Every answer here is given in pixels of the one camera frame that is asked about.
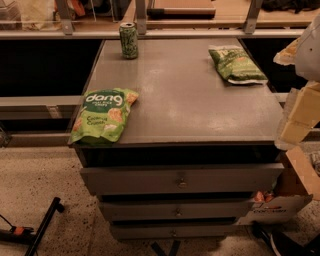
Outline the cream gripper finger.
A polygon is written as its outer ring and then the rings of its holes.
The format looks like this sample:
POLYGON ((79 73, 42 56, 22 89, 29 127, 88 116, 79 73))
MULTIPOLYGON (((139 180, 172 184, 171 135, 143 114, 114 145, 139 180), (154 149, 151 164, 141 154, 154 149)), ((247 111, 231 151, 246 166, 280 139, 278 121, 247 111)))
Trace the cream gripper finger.
POLYGON ((320 122, 320 83, 309 81, 300 90, 292 88, 277 129, 275 146, 290 150, 320 122))
POLYGON ((299 41, 299 38, 295 39, 286 48, 278 52, 274 56, 273 62, 283 66, 294 65, 299 41))

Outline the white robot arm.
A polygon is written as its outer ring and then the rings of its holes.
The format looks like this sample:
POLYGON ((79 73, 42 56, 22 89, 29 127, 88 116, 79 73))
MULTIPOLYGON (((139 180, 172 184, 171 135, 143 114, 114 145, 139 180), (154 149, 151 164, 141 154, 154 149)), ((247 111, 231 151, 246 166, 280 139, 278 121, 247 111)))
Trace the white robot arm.
POLYGON ((307 80, 302 89, 292 89, 288 94, 277 129, 276 147, 289 150, 320 122, 320 16, 299 38, 278 52, 273 61, 293 65, 295 73, 307 80))

